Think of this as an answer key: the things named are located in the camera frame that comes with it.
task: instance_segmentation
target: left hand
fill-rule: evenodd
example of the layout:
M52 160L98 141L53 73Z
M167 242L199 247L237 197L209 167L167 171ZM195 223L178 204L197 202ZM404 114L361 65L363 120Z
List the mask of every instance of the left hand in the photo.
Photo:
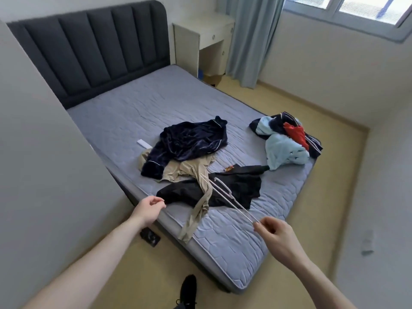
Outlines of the left hand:
M148 227L157 219L160 211L165 207L163 198L148 196L137 204L129 219L139 220L142 223L142 227Z

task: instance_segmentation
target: bed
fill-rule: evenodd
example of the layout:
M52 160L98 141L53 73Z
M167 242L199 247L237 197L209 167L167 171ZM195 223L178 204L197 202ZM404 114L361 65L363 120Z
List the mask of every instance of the bed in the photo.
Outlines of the bed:
M154 146L163 128L182 121L228 120L228 145L210 172L239 164L266 165L265 141L249 123L263 116L244 103L170 65L167 17L157 1L10 23L9 27L108 170L134 200L168 182L143 177L142 139ZM250 212L285 219L314 160L262 176ZM167 206L157 222L177 238L192 208ZM226 290L242 293L267 249L235 209L211 208L187 243L177 245Z

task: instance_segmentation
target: headboard panel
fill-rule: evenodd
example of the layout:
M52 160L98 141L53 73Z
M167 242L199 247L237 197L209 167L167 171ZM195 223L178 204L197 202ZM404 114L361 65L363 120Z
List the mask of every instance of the headboard panel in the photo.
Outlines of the headboard panel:
M154 0L8 26L66 109L170 64L166 10Z

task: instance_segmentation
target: hand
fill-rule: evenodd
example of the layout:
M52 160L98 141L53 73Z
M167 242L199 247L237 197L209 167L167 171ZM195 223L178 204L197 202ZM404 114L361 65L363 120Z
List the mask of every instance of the hand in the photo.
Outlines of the hand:
M138 220L142 223L142 228L150 226L165 208L164 199L156 196L148 196L142 199L134 208L130 220Z
M292 227L286 221L264 217L260 222L262 224L253 224L255 232L263 238L276 260L293 272L310 261Z

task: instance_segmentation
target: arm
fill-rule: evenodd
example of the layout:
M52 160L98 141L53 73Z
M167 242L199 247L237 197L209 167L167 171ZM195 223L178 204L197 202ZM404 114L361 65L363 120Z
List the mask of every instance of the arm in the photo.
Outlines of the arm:
M270 253L293 271L302 282L317 309L356 309L306 255L293 229L285 221L265 217L255 223L255 231Z
M143 199L127 221L42 289L23 309L88 308L112 275L136 233L152 224L164 207L166 205L160 197Z

